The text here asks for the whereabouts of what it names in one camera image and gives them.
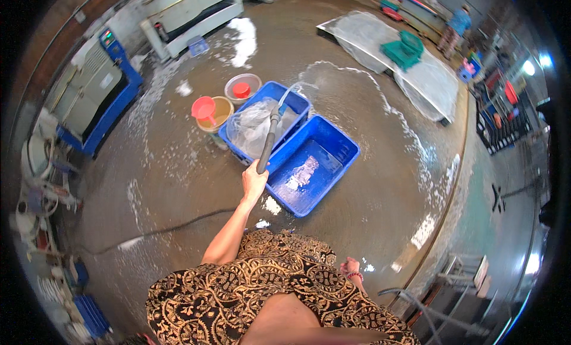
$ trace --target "black and gold patterned fabric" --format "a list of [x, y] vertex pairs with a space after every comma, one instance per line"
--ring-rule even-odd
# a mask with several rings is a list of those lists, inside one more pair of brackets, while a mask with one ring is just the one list
[[314, 237], [259, 230], [244, 235], [235, 261], [173, 272], [153, 284], [148, 323], [163, 344], [238, 344], [272, 295], [295, 293], [324, 327], [389, 334], [383, 345], [418, 345], [403, 320], [377, 306], [335, 269]]

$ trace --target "water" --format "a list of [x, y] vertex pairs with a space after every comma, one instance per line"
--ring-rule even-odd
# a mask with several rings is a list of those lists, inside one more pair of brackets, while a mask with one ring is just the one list
[[298, 213], [308, 211], [328, 190], [343, 165], [308, 139], [268, 179], [268, 184]]

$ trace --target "clear plastic sheet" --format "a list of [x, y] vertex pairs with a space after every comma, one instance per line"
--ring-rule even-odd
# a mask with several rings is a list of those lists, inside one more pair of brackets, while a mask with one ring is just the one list
[[399, 31], [371, 13], [358, 10], [318, 26], [335, 36], [339, 44], [361, 65], [376, 73], [387, 68], [420, 113], [429, 120], [454, 121], [458, 80], [454, 71], [426, 49], [420, 62], [405, 73], [380, 51], [380, 45], [400, 40]]
[[[264, 97], [242, 112], [234, 113], [226, 122], [228, 139], [250, 158], [260, 158], [269, 131], [269, 115], [276, 106], [275, 99]], [[297, 116], [298, 114], [291, 108], [285, 109], [282, 119], [277, 124], [276, 142], [295, 122]]]

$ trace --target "black cable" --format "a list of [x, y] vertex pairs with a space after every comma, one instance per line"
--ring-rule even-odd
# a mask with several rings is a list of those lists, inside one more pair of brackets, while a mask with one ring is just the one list
[[195, 217], [194, 219], [192, 219], [188, 222], [185, 222], [185, 223], [181, 223], [180, 225], [169, 227], [169, 228], [164, 228], [162, 230], [155, 230], [155, 231], [151, 231], [147, 234], [142, 234], [142, 235], [139, 235], [136, 237], [132, 237], [132, 238], [127, 239], [125, 241], [121, 241], [119, 243], [113, 244], [112, 246], [105, 247], [104, 249], [99, 250], [99, 251], [92, 251], [92, 250], [88, 249], [87, 247], [83, 246], [82, 244], [78, 244], [77, 247], [80, 249], [83, 249], [85, 252], [87, 252], [88, 254], [90, 254], [92, 256], [102, 255], [102, 254], [104, 254], [104, 253], [106, 253], [112, 249], [118, 248], [121, 244], [124, 244], [125, 242], [133, 241], [133, 240], [138, 239], [138, 238], [145, 238], [145, 237], [154, 236], [154, 235], [158, 235], [158, 234], [164, 234], [164, 233], [170, 233], [170, 232], [178, 231], [181, 228], [190, 226], [193, 223], [198, 222], [198, 221], [203, 220], [203, 219], [206, 219], [206, 218], [209, 218], [210, 216], [214, 216], [214, 215], [218, 215], [218, 214], [222, 214], [222, 213], [233, 213], [235, 210], [236, 210], [235, 207], [221, 208], [221, 209], [218, 209], [216, 211], [212, 211], [211, 213], [207, 213], [207, 214], [203, 214], [203, 215], [200, 215], [198, 217]]

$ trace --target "red beaded bracelet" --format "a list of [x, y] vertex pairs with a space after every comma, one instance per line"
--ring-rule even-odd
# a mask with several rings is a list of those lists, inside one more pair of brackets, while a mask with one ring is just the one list
[[359, 272], [353, 272], [353, 273], [349, 273], [347, 275], [347, 279], [351, 280], [351, 277], [353, 277], [354, 275], [358, 275], [359, 278], [361, 278], [361, 283], [363, 282], [363, 275]]

